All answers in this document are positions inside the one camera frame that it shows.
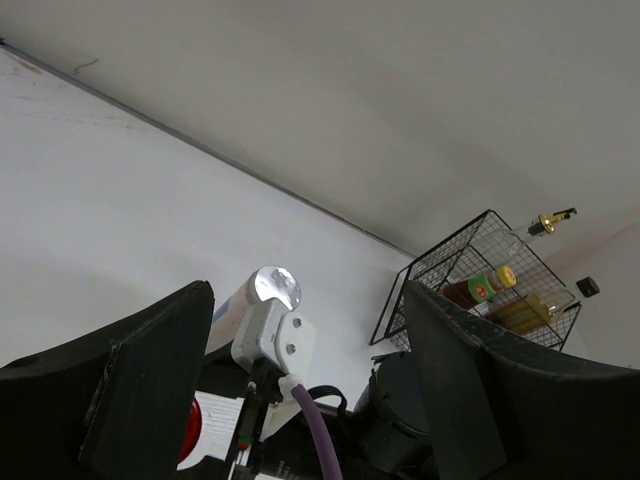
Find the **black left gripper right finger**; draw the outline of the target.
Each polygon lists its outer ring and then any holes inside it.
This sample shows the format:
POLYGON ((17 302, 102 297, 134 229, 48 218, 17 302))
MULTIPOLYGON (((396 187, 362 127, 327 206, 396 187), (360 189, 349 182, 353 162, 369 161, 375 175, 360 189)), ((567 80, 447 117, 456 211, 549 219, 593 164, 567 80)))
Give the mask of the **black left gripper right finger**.
POLYGON ((404 289, 443 479, 635 479, 639 373, 543 347, 428 287, 404 289))

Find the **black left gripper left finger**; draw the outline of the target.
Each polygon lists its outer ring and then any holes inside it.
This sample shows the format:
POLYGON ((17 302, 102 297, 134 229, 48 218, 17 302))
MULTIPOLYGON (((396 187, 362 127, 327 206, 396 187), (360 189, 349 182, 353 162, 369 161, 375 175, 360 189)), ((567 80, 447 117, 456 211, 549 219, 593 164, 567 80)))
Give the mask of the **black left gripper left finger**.
POLYGON ((2 367, 2 478, 176 478, 213 306, 194 281, 2 367))

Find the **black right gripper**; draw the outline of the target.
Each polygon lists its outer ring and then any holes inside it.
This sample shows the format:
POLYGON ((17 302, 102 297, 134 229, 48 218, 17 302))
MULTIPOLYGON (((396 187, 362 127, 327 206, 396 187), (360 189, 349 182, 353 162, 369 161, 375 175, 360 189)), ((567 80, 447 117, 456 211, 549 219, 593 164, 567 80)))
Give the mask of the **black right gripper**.
MULTIPOLYGON (((248 384, 256 380, 256 388, 265 391, 267 399, 279 396, 275 387, 275 373, 263 371, 253 375, 245 372, 232 358, 228 349, 205 356, 197 388, 207 394, 223 398, 238 397, 250 392, 248 384)), ((336 452, 343 479, 360 477, 360 452, 348 432, 353 414, 347 410, 347 399, 342 392, 329 385, 313 387, 309 395, 318 407, 336 452), (336 407, 317 402, 319 398, 336 396, 336 407)), ((255 479, 259 474, 277 479, 322 479, 322 467, 309 422, 297 413, 276 433, 265 440, 251 438, 248 464, 240 474, 231 472, 231 461, 205 456, 189 468, 191 479, 255 479)))

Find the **dark soy sauce bottle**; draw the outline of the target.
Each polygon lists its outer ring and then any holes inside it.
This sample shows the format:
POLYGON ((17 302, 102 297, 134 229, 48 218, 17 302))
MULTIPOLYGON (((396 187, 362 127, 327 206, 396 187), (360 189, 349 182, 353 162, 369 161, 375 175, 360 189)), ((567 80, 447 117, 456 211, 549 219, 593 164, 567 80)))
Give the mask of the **dark soy sauce bottle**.
POLYGON ((564 312, 583 299, 598 295, 601 289, 592 277, 564 287, 533 291, 499 307, 492 307, 485 319, 519 335, 540 328, 551 327, 561 320, 564 312))

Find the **yellow cap sauce bottle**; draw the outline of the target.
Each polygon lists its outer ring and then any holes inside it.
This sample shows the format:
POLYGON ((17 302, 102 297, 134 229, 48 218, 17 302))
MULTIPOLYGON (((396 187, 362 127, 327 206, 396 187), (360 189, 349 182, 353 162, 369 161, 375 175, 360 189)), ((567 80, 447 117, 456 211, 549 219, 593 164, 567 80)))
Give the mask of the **yellow cap sauce bottle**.
POLYGON ((517 284, 516 274, 507 265, 475 277, 447 284, 440 293, 449 301, 462 309, 470 310, 481 305, 503 290, 511 289, 517 284))

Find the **clear glass oil bottle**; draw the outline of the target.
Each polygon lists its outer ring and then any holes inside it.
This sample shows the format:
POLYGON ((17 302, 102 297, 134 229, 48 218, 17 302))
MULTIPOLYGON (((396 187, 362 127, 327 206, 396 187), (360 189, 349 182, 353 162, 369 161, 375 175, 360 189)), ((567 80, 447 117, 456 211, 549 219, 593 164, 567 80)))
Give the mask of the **clear glass oil bottle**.
POLYGON ((577 215, 571 207, 552 214, 541 213, 529 223, 517 228, 500 228, 476 235, 469 248, 477 254, 489 268, 510 266, 514 269, 516 258, 532 242, 555 233, 557 226, 577 215))

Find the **red lid jar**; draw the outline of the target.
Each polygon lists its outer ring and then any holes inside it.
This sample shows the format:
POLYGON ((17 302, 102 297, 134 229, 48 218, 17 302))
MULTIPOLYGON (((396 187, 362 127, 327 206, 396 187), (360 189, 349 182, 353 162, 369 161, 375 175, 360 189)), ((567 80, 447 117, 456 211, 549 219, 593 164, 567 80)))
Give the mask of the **red lid jar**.
POLYGON ((179 454, 178 463, 181 464, 187 459, 195 449, 202 432, 203 414, 200 403, 196 397, 193 398, 189 417, 187 421, 187 429, 182 448, 179 454))

